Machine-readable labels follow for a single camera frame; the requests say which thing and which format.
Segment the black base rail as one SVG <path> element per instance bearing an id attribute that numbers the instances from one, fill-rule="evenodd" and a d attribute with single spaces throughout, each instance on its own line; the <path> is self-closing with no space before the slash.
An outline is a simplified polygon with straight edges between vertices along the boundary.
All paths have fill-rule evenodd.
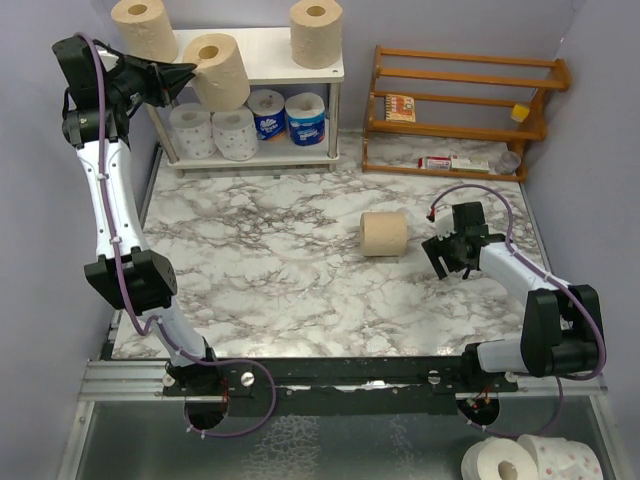
<path id="1" fill-rule="evenodd" d="M 456 397 L 513 393 L 466 356 L 259 358 L 191 366 L 163 394 L 236 417 L 454 415 Z"/>

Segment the clear plastic cup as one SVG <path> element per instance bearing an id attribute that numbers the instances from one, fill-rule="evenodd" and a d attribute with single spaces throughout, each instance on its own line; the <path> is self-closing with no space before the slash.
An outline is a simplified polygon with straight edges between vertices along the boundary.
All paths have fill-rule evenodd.
<path id="1" fill-rule="evenodd" d="M 496 172 L 501 175 L 514 174 L 521 165 L 521 156 L 514 151 L 505 151 L 501 154 Z"/>

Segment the blue Tempo roll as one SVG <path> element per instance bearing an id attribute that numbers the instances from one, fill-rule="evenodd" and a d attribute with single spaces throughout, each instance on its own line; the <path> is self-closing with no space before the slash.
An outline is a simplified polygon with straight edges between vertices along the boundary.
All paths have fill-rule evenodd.
<path id="1" fill-rule="evenodd" d="M 297 146 L 319 144 L 325 137 L 323 99 L 311 92 L 291 96 L 285 101 L 287 130 Z"/>

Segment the white two-tier shelf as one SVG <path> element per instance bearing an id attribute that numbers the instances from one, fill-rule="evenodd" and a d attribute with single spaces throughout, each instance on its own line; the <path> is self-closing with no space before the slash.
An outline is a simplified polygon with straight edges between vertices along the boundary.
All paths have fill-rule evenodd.
<path id="1" fill-rule="evenodd" d="M 306 69 L 291 58 L 290 33 L 287 27 L 221 29 L 221 34 L 235 38 L 252 86 L 313 85 L 327 86 L 325 102 L 327 123 L 325 138 L 317 145 L 296 146 L 285 138 L 263 142 L 255 156 L 234 161 L 216 153 L 205 159 L 192 159 L 176 149 L 170 130 L 158 111 L 147 111 L 160 139 L 166 164 L 182 177 L 188 170 L 279 168 L 290 166 L 325 166 L 333 171 L 339 161 L 338 119 L 341 84 L 344 81 L 344 63 L 336 61 L 324 69 Z"/>

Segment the brown paper roll front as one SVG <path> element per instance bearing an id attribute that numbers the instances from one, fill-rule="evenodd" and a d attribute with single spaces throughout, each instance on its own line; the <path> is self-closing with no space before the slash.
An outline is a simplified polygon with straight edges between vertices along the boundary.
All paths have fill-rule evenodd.
<path id="1" fill-rule="evenodd" d="M 133 56 L 171 63 L 179 49 L 168 13 L 160 0 L 122 0 L 111 10 L 129 53 Z"/>

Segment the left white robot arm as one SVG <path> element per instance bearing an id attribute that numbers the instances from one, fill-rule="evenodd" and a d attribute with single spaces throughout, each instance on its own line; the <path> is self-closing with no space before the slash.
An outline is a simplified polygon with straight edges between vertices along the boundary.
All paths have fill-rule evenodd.
<path id="1" fill-rule="evenodd" d="M 131 180 L 130 119 L 146 104 L 165 107 L 193 78 L 191 63 L 165 63 L 118 52 L 77 33 L 52 51 L 68 86 L 62 132 L 81 162 L 96 224 L 96 259 L 85 265 L 88 283 L 128 315 L 141 336 L 154 333 L 172 369 L 206 395 L 220 385 L 213 349 L 178 306 L 175 271 L 154 252 L 136 210 Z"/>

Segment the white green small box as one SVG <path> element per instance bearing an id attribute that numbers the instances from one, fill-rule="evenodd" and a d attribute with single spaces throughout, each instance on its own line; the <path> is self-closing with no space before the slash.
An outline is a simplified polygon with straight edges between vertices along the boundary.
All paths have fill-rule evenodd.
<path id="1" fill-rule="evenodd" d="M 471 173 L 489 173 L 489 162 L 486 158 L 481 157 L 463 157 L 459 155 L 450 156 L 450 164 L 452 171 L 471 172 Z"/>

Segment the white floral paper roll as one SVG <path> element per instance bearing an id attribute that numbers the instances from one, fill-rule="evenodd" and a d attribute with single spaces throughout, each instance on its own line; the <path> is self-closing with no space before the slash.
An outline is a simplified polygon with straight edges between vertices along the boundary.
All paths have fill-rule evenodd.
<path id="1" fill-rule="evenodd" d="M 216 152 L 211 113 L 203 105 L 186 103 L 174 107 L 169 123 L 187 158 L 205 159 Z"/>
<path id="2" fill-rule="evenodd" d="M 246 161 L 254 157 L 259 149 L 254 115 L 245 106 L 228 112 L 212 115 L 215 144 L 224 158 Z"/>

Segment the blue Vinda roll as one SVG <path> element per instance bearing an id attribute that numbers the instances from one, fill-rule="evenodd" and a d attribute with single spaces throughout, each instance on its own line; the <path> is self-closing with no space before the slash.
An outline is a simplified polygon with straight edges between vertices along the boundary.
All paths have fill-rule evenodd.
<path id="1" fill-rule="evenodd" d="M 254 115 L 258 139 L 273 141 L 286 132 L 285 99 L 270 89 L 251 92 L 247 106 Z"/>

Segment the wooden slatted rack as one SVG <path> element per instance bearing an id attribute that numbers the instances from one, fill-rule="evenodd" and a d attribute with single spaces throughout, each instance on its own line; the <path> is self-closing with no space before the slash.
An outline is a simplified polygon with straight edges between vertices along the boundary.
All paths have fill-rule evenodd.
<path id="1" fill-rule="evenodd" d="M 477 73 L 389 67 L 384 64 L 384 60 L 387 57 L 546 69 L 548 71 L 548 75 L 545 78 L 522 78 L 499 75 L 481 75 Z M 420 123 L 417 121 L 403 122 L 388 120 L 386 118 L 378 119 L 376 117 L 376 101 L 378 99 L 385 99 L 389 95 L 398 96 L 400 94 L 398 91 L 394 90 L 389 91 L 379 89 L 377 87 L 377 83 L 382 78 L 530 89 L 533 91 L 533 96 L 530 101 L 520 103 L 515 100 L 497 98 L 491 99 L 414 92 L 409 92 L 407 94 L 418 102 L 504 108 L 510 110 L 517 106 L 526 107 L 528 109 L 527 115 L 514 129 L 463 127 L 445 125 L 442 123 Z M 376 133 L 498 142 L 506 144 L 509 151 L 514 152 L 519 156 L 523 156 L 530 143 L 542 142 L 547 137 L 548 129 L 545 118 L 545 108 L 550 95 L 554 92 L 566 92 L 569 90 L 571 85 L 572 75 L 567 63 L 563 59 L 555 59 L 551 61 L 476 54 L 429 52 L 395 49 L 378 45 L 375 47 L 373 69 L 365 111 L 361 168 L 364 172 L 498 180 L 522 183 L 527 178 L 527 168 L 525 165 L 518 166 L 513 174 L 506 175 L 484 172 L 427 170 L 420 169 L 418 167 L 399 167 L 374 164 L 369 161 L 368 156 L 370 135 L 372 133 Z"/>

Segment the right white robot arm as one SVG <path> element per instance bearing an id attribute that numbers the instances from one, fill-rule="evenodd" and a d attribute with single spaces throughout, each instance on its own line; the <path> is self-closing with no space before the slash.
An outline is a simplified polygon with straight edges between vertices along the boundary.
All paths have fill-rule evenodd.
<path id="1" fill-rule="evenodd" d="M 468 346 L 472 359 L 459 367 L 461 383 L 481 391 L 496 373 L 568 378 L 596 372 L 604 359 L 597 292 L 545 272 L 504 234 L 489 232 L 479 202 L 456 204 L 427 219 L 436 235 L 422 243 L 439 279 L 480 271 L 499 282 L 524 306 L 520 337 Z"/>

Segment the yellow sponge block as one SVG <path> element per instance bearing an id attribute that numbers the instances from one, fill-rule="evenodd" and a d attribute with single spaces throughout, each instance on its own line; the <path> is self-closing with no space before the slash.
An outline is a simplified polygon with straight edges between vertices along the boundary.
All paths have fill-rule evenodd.
<path id="1" fill-rule="evenodd" d="M 523 123 L 529 116 L 531 108 L 528 105 L 517 103 L 512 107 L 510 118 L 517 122 Z"/>

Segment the orange snack packet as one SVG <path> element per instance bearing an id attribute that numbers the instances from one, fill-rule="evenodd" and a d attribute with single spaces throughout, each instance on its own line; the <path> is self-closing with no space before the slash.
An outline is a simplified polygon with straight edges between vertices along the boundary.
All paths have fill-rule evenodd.
<path id="1" fill-rule="evenodd" d="M 388 122 L 415 123 L 415 99 L 406 95 L 387 94 L 385 96 L 385 120 Z"/>

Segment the red white small box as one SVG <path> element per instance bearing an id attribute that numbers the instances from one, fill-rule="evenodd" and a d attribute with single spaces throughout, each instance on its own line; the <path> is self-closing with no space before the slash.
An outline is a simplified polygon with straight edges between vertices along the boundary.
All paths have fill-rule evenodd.
<path id="1" fill-rule="evenodd" d="M 425 170 L 449 171 L 451 158 L 442 156 L 424 156 L 418 159 L 418 167 Z"/>

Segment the brown paper roll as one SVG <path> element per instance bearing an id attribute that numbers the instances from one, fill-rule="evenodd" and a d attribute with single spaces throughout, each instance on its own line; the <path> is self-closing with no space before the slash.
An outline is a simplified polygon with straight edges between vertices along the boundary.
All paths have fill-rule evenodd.
<path id="1" fill-rule="evenodd" d="M 179 49 L 168 13 L 160 0 L 122 0 L 111 10 L 129 53 L 133 56 L 171 63 Z"/>
<path id="2" fill-rule="evenodd" d="M 360 218 L 361 253 L 366 257 L 405 254 L 408 224 L 403 212 L 363 212 Z"/>
<path id="3" fill-rule="evenodd" d="M 192 83 L 209 111 L 236 110 L 248 99 L 248 75 L 234 37 L 220 33 L 198 36 L 187 45 L 183 61 L 196 65 Z"/>
<path id="4" fill-rule="evenodd" d="M 343 9 L 337 1 L 299 1 L 289 18 L 292 59 L 298 65 L 323 69 L 339 60 Z"/>

